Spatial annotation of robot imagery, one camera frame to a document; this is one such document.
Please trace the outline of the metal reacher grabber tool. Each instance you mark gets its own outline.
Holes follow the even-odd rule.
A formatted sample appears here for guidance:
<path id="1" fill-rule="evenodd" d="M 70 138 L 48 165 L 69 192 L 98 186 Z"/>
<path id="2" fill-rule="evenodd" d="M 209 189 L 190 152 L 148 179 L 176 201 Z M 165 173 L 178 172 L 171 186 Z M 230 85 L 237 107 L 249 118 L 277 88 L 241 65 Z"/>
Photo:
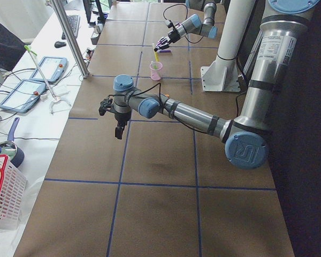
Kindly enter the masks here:
<path id="1" fill-rule="evenodd" d="M 29 53 L 32 61 L 36 66 L 35 71 L 33 72 L 30 79 L 44 82 L 47 90 L 53 98 L 49 105 L 50 113 L 53 115 L 54 105 L 61 102 L 65 102 L 70 107 L 70 101 L 64 97 L 67 92 L 63 94 L 56 94 L 53 90 L 53 87 L 51 86 L 52 83 L 58 81 L 60 76 L 65 71 L 65 68 L 67 67 L 67 59 L 62 57 L 44 56 L 40 61 L 37 61 L 37 54 L 32 50 L 31 46 L 24 45 L 24 48 Z"/>

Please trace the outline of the red white plastic basket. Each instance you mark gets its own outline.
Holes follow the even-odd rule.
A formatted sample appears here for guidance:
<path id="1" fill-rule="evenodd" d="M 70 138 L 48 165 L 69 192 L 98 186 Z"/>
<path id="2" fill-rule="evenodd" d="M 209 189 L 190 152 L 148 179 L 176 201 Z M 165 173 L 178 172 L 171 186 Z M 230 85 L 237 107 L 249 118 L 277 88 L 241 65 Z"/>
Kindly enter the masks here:
<path id="1" fill-rule="evenodd" d="M 0 233 L 17 228 L 26 181 L 9 157 L 0 155 Z"/>

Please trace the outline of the blue saucepan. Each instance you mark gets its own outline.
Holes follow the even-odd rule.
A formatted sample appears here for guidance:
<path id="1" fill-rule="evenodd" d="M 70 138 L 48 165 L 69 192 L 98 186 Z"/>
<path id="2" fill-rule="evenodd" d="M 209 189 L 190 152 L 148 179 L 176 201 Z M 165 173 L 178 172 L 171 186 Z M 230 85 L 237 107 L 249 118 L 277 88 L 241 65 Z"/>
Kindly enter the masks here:
<path id="1" fill-rule="evenodd" d="M 13 124 L 9 130 L 7 140 L 0 142 L 0 155 L 7 155 L 10 159 L 10 162 L 17 168 L 22 164 L 25 157 L 22 149 L 19 148 L 14 142 L 14 133 L 16 131 L 19 120 L 19 117 L 16 117 L 14 119 Z"/>

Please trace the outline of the near teach pendant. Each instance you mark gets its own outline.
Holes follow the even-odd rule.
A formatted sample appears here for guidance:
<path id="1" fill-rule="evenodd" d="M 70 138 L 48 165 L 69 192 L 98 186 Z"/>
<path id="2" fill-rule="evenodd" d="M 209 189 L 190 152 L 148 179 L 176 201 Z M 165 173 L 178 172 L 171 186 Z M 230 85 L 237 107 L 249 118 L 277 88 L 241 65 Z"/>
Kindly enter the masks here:
<path id="1" fill-rule="evenodd" d="M 3 110 L 26 113 L 45 92 L 44 82 L 23 79 L 0 103 Z"/>

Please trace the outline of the person in black shirt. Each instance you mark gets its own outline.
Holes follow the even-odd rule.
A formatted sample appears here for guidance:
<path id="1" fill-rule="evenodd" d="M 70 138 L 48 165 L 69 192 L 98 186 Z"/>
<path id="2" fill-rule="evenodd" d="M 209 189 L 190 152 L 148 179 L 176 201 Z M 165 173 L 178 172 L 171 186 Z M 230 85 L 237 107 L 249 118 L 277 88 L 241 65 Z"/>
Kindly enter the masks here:
<path id="1" fill-rule="evenodd" d="M 0 69 L 12 71 L 26 51 L 24 45 L 0 23 Z"/>

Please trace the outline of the far teach pendant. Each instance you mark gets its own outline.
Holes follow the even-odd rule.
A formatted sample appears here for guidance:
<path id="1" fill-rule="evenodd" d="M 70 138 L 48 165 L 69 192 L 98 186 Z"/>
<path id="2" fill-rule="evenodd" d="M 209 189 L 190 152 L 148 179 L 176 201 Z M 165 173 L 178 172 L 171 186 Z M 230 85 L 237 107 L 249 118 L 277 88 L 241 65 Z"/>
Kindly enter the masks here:
<path id="1" fill-rule="evenodd" d="M 38 67 L 44 74 L 48 83 L 54 84 L 61 78 L 67 68 L 67 65 L 68 60 L 65 57 L 44 56 L 40 60 Z"/>

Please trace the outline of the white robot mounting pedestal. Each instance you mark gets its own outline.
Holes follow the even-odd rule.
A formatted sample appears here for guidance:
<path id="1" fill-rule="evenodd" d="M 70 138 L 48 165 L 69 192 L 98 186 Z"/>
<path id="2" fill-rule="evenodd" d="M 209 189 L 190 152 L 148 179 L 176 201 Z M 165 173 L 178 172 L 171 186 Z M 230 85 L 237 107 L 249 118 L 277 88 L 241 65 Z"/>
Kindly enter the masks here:
<path id="1" fill-rule="evenodd" d="M 215 61 L 201 67 L 206 92 L 239 92 L 236 59 L 255 0 L 231 0 Z"/>

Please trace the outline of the black keyboard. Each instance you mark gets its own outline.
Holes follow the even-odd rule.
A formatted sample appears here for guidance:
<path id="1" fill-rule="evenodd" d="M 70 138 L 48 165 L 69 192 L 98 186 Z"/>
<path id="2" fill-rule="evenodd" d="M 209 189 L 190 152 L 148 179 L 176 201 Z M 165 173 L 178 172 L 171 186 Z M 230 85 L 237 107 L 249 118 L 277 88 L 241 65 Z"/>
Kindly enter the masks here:
<path id="1" fill-rule="evenodd" d="M 69 25 L 74 34 L 74 37 L 78 37 L 79 25 L 80 25 L 80 16 L 79 15 L 67 15 Z"/>

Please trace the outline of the teach pendant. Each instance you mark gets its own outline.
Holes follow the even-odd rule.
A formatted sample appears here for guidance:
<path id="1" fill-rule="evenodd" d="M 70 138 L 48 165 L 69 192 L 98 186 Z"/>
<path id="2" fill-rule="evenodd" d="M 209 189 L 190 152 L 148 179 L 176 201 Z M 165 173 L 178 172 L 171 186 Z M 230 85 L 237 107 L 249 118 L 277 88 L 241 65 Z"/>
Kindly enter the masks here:
<path id="1" fill-rule="evenodd" d="M 67 68 L 67 65 L 68 60 L 65 57 L 44 56 L 40 60 L 38 67 L 44 74 L 48 83 L 54 84 L 61 78 Z"/>
<path id="2" fill-rule="evenodd" d="M 45 92 L 44 82 L 23 79 L 0 103 L 3 110 L 26 113 Z"/>

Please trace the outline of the aluminium frame post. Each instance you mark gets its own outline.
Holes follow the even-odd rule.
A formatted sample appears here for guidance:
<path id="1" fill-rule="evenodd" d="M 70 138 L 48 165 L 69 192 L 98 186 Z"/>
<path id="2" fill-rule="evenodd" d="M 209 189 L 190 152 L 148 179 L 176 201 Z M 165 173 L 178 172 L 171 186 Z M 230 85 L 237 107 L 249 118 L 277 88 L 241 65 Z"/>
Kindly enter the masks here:
<path id="1" fill-rule="evenodd" d="M 75 62 L 78 65 L 78 68 L 84 79 L 87 79 L 89 76 L 89 71 L 86 66 L 85 61 L 83 60 L 82 53 L 74 36 L 74 33 L 71 29 L 71 25 L 68 21 L 67 14 L 64 10 L 63 4 L 59 0 L 50 0 L 51 6 L 60 22 L 62 30 L 66 36 L 68 44 L 70 46 L 71 52 L 75 59 Z"/>

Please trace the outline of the black computer mouse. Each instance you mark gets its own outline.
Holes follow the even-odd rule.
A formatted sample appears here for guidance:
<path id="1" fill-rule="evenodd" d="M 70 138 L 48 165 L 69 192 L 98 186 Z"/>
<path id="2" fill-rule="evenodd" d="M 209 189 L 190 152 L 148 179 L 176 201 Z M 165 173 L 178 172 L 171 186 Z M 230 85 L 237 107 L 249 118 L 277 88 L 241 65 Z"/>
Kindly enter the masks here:
<path id="1" fill-rule="evenodd" d="M 55 47 L 56 49 L 58 49 L 58 48 L 65 47 L 66 45 L 67 45 L 66 42 L 56 41 L 55 44 L 54 44 L 54 47 Z"/>

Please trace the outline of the orange marker pen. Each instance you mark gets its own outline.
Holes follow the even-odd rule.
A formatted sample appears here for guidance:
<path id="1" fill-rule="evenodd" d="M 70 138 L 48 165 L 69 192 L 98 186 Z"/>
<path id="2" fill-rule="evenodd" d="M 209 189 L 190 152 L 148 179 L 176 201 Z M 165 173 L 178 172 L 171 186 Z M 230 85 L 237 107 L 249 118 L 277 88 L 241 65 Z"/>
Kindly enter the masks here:
<path id="1" fill-rule="evenodd" d="M 155 46 L 154 43 L 152 44 L 152 48 L 153 48 L 153 51 L 154 51 L 155 60 L 156 60 L 157 62 L 159 62 L 159 57 L 158 57 L 157 48 L 156 48 L 156 46 Z"/>

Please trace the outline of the black monitor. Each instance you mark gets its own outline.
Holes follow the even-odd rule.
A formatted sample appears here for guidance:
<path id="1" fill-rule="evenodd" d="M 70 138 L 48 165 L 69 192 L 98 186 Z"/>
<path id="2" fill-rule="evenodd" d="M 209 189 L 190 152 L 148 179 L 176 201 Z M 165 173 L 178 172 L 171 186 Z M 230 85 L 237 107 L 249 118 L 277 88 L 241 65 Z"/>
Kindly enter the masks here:
<path id="1" fill-rule="evenodd" d="M 102 3 L 99 0 L 83 0 L 83 7 L 89 27 L 104 25 L 108 18 L 108 13 L 103 12 Z"/>

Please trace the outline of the pink mesh pen holder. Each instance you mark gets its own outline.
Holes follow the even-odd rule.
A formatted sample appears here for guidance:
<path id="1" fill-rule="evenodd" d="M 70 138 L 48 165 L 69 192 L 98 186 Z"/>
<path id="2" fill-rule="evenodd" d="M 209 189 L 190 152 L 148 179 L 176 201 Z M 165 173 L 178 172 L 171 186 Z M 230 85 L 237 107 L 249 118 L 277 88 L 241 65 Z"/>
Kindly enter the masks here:
<path id="1" fill-rule="evenodd" d="M 151 74 L 150 74 L 151 79 L 153 81 L 161 80 L 161 78 L 162 78 L 161 71 L 162 71 L 162 68 L 163 68 L 163 64 L 161 62 L 158 62 L 158 67 L 159 67 L 158 70 L 153 70 L 152 67 L 151 67 L 151 63 L 149 65 L 149 67 L 150 67 L 150 72 L 151 72 Z"/>

